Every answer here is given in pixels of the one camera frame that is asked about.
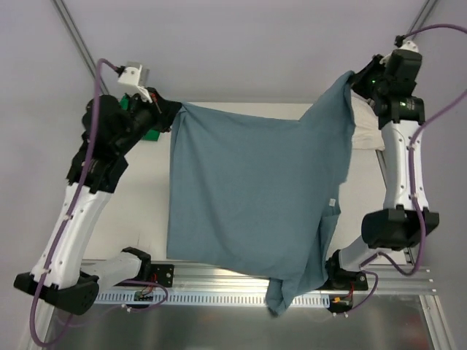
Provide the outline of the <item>blue-grey t-shirt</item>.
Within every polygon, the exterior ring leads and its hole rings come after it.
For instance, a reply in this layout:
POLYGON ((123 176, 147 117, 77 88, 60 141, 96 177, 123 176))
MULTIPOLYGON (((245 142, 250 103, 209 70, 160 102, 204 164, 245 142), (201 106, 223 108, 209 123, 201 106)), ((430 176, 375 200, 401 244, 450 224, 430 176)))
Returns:
POLYGON ((269 280, 279 316, 324 285, 355 130, 350 73, 297 120, 183 104, 171 131, 166 255, 269 280))

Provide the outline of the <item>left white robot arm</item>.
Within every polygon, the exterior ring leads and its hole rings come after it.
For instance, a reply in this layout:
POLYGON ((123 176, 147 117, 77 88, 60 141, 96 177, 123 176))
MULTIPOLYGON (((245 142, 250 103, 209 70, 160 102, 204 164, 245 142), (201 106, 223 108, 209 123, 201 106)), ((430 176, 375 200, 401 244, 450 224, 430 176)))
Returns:
POLYGON ((146 284, 151 256, 127 247, 116 257, 83 269, 93 229, 128 167, 126 155, 147 134, 167 132, 182 104, 149 89, 149 99, 129 96, 126 106, 111 95, 88 102, 82 145, 66 176, 66 196, 43 255, 15 277, 14 287, 72 315, 86 313, 98 294, 118 284, 146 284))

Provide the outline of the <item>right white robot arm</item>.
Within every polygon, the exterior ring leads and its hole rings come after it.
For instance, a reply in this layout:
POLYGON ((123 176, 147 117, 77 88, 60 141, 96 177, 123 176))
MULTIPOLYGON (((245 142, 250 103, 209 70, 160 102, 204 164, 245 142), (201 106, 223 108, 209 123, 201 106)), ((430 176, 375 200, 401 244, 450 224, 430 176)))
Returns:
POLYGON ((385 144, 386 193, 382 209, 364 216, 360 236, 328 259, 325 284, 332 289, 358 287, 366 281, 364 267, 390 252, 415 246, 422 252, 428 234, 439 225, 422 178, 424 102, 412 95, 421 65, 418 51, 399 48, 374 56, 351 79, 352 90, 368 101, 378 119, 385 144))

